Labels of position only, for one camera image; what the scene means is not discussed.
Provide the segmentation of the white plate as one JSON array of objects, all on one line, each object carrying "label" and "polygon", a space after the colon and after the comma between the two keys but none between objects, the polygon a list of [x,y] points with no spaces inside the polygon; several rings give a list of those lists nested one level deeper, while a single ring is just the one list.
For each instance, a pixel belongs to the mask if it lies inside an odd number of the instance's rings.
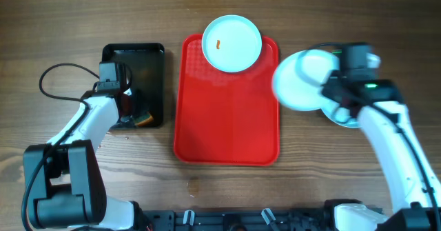
[{"label": "white plate", "polygon": [[346,128],[359,128],[359,123],[350,115],[347,108],[341,107],[339,103],[330,101],[321,108],[325,116],[334,123]]},{"label": "white plate", "polygon": [[[220,40],[220,49],[216,42]],[[250,68],[259,58],[263,39],[247,18],[229,14],[213,20],[205,29],[201,48],[217,70],[236,73]]]},{"label": "white plate", "polygon": [[322,95],[324,83],[338,68],[338,58],[324,50],[302,50],[276,68],[272,90],[278,102],[295,111],[318,110],[331,100]]}]

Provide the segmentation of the orange green sponge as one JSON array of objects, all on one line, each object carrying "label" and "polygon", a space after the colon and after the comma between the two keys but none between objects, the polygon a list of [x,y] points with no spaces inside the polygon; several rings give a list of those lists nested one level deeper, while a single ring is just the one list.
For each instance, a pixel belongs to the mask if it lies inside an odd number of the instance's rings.
[{"label": "orange green sponge", "polygon": [[143,112],[138,116],[133,116],[132,120],[136,127],[145,127],[154,122],[154,117],[150,114],[150,112]]}]

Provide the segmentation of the white plate top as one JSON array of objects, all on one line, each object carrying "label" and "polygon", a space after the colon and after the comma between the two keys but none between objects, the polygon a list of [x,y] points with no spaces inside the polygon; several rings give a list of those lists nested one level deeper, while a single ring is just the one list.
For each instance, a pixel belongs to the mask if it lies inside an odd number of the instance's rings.
[{"label": "white plate top", "polygon": [[[220,40],[220,49],[216,42]],[[229,14],[213,20],[205,29],[201,48],[217,70],[236,73],[250,68],[259,58],[263,39],[247,18]]]}]

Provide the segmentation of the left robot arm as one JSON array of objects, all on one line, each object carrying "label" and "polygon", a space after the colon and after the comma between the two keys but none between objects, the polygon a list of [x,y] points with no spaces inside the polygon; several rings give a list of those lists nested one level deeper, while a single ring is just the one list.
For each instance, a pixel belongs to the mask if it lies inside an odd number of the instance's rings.
[{"label": "left robot arm", "polygon": [[102,62],[91,91],[76,99],[79,110],[47,143],[23,154],[25,192],[21,220],[26,230],[129,230],[139,227],[138,206],[106,194],[96,160],[105,134],[130,109],[128,66]]}]

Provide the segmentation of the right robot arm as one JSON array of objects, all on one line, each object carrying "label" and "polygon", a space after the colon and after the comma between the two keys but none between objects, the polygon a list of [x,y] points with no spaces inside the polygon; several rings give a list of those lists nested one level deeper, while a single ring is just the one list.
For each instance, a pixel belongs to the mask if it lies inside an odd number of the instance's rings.
[{"label": "right robot arm", "polygon": [[393,215],[377,230],[439,230],[440,181],[413,131],[397,86],[368,64],[368,43],[335,44],[338,68],[322,96],[349,111],[370,142],[391,195]]}]

